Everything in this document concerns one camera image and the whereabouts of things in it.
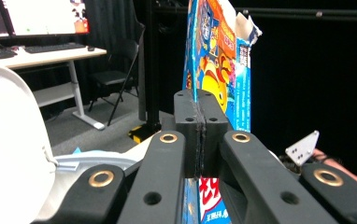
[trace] gray floor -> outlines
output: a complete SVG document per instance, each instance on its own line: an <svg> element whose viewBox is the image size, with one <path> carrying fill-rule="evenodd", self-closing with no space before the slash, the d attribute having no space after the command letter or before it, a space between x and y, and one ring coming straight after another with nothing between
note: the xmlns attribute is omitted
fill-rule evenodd
<svg viewBox="0 0 357 224"><path fill-rule="evenodd" d="M115 102L117 95L110 95L108 100ZM98 100L93 105L92 112L88 112L87 105L84 109L86 115L107 125L113 107L103 100ZM136 142L127 135L129 131L145 123L138 119L137 97L127 92L123 94L123 102L120 102L111 125L103 131L98 131L74 117L72 115L74 111L76 111L75 107L68 108L56 118L45 121L54 156L72 154L76 148L81 151L125 152L136 146Z"/></svg>

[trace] desk frame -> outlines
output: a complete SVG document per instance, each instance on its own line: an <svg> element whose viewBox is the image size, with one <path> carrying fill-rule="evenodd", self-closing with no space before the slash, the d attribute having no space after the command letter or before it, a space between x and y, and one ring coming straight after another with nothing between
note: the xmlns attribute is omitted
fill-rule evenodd
<svg viewBox="0 0 357 224"><path fill-rule="evenodd" d="M67 49L37 54L29 54L24 52L24 50L20 50L18 55L13 58L1 59L0 66L5 66L9 69L15 70L52 63L67 63L71 76L71 83L65 83L63 85L47 88L41 91L34 91L34 96L38 106L41 107L44 105L50 105L74 97L77 105L77 111L73 112L73 115L90 124L97 130L104 130L106 126L103 123L85 115L74 61L101 56L106 53L107 52L104 49L88 51L86 48Z"/></svg>

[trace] desk shelf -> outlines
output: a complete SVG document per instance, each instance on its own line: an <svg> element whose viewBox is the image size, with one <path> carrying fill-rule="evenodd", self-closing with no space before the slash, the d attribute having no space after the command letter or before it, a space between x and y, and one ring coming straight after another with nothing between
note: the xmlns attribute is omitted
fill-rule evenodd
<svg viewBox="0 0 357 224"><path fill-rule="evenodd" d="M46 88L40 91L33 91L38 106L51 105L74 97L71 82Z"/></svg>

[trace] white tag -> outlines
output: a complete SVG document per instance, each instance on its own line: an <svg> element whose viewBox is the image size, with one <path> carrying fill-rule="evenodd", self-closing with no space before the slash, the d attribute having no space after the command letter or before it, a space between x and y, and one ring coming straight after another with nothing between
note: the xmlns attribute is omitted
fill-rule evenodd
<svg viewBox="0 0 357 224"><path fill-rule="evenodd" d="M297 166L301 166L312 156L313 150L318 142L318 138L319 132L314 131L305 138L296 142L294 145L286 148L286 154Z"/></svg>

